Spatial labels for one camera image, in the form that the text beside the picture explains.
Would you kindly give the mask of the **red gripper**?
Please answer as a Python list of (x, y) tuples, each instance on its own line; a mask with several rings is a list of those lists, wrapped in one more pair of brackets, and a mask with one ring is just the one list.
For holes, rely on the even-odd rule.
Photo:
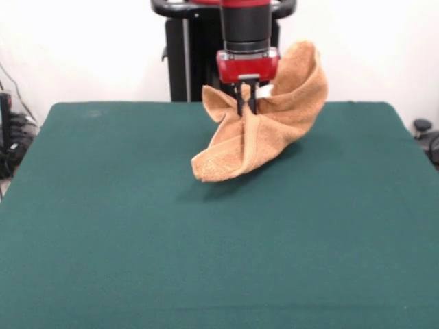
[(231, 53), (224, 50), (218, 51), (216, 62), (219, 78), (224, 84), (234, 84), (237, 102), (237, 114), (243, 115), (244, 99), (242, 97), (241, 80), (248, 80), (250, 96), (248, 106), (253, 114), (257, 114), (257, 87), (259, 81), (268, 81), (275, 77), (278, 61), (280, 59), (277, 48), (269, 48), (261, 53)]

